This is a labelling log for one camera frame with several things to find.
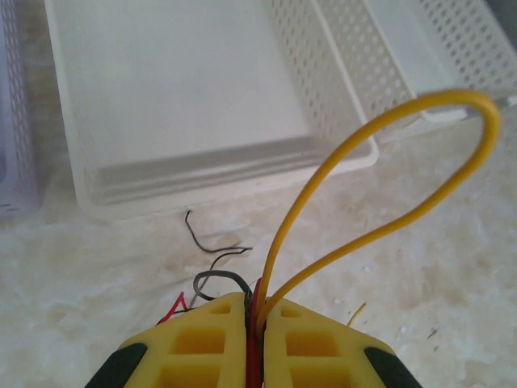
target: black rubber grip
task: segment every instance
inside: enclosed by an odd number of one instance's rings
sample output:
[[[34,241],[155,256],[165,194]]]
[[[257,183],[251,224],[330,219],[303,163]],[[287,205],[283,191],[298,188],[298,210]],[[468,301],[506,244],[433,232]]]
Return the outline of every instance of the black rubber grip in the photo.
[[[124,388],[147,352],[144,344],[133,344],[114,352],[85,388]]]
[[[397,356],[378,348],[366,348],[364,354],[386,388],[422,388]]]

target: marble floor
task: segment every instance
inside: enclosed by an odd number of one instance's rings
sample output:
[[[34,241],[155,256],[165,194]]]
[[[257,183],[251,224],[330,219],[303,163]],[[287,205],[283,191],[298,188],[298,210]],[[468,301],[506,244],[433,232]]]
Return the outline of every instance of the marble floor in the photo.
[[[0,221],[0,381],[84,386],[153,326],[213,259],[184,213],[92,221],[78,208],[43,0],[18,0],[44,206]],[[517,114],[494,154],[422,220],[332,264],[288,298],[394,348],[425,387],[517,387]],[[371,168],[326,181],[292,228],[271,291],[335,247],[404,213],[472,152],[479,123],[384,144]],[[254,247],[221,265],[260,276],[301,185],[194,209],[202,241]],[[234,290],[210,280],[207,293]]]

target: red wire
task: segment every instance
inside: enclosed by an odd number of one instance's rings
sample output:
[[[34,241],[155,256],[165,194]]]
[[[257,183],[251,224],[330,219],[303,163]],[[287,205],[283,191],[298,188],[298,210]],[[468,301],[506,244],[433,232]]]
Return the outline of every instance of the red wire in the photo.
[[[164,323],[164,322],[168,321],[169,318],[172,317],[174,312],[178,309],[178,306],[179,306],[180,303],[181,303],[182,308],[185,311],[187,311],[188,307],[187,307],[187,303],[185,302],[185,293],[183,291],[181,293],[179,293],[179,296],[176,299],[176,302],[174,302],[174,305],[172,305],[172,307],[170,308],[169,312],[165,315],[165,317],[160,319],[160,321],[158,322],[158,325],[160,323]]]

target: white marble surface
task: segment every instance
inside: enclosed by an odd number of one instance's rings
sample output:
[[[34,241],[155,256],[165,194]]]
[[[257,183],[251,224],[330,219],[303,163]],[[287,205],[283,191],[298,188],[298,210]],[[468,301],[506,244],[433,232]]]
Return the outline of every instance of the white marble surface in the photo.
[[[44,207],[0,221],[0,381],[84,386],[130,335],[156,323],[212,260],[183,213],[96,222],[77,207],[42,0],[19,0]],[[392,346],[425,387],[517,386],[517,131],[507,123],[488,163],[414,225],[341,259],[288,298]],[[331,249],[416,205],[472,152],[463,125],[381,147],[365,171],[329,179],[294,225],[271,290]],[[301,186],[195,209],[213,246],[254,250],[223,268],[259,277]],[[210,280],[207,292],[231,283]]]

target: yellow wire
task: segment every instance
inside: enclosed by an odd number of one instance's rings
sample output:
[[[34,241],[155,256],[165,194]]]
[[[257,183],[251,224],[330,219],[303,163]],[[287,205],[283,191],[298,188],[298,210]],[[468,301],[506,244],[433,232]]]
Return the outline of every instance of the yellow wire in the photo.
[[[391,221],[389,224],[377,228],[356,240],[336,249],[328,255],[322,257],[318,261],[309,265],[307,268],[298,272],[285,285],[279,288],[276,293],[267,299],[267,287],[271,279],[273,265],[276,256],[282,245],[282,242],[291,228],[292,223],[300,211],[305,206],[305,203],[317,189],[323,179],[330,173],[330,171],[340,163],[345,156],[347,156],[355,147],[366,141],[371,135],[387,127],[388,125],[400,120],[403,117],[416,114],[420,111],[442,107],[444,105],[469,105],[476,108],[485,120],[485,127],[481,140],[477,145],[476,150],[470,159],[452,175],[438,190],[436,190],[429,198],[424,200],[419,206],[408,212],[406,215]],[[429,212],[440,201],[451,194],[464,180],[466,180],[483,162],[488,158],[490,152],[495,146],[499,130],[500,116],[497,107],[492,102],[490,97],[483,95],[476,91],[452,90],[441,91],[430,95],[424,95],[417,99],[404,103],[391,111],[385,112],[370,121],[357,132],[346,139],[324,163],[317,169],[309,182],[305,185],[298,198],[289,209],[282,225],[276,233],[271,248],[267,255],[266,264],[263,270],[262,282],[258,291],[258,308],[259,314],[257,319],[257,335],[260,337],[263,333],[264,324],[267,316],[272,308],[278,303],[289,291],[300,284],[303,280],[313,275],[315,272],[324,268],[326,265],[335,260],[353,252],[379,238],[384,237],[396,230],[399,230],[411,222]]]
[[[350,321],[348,321],[347,326],[351,326],[365,308],[366,308],[366,302],[363,303],[359,309],[357,309],[357,311],[354,313],[354,315],[352,315],[352,318],[350,318]]]

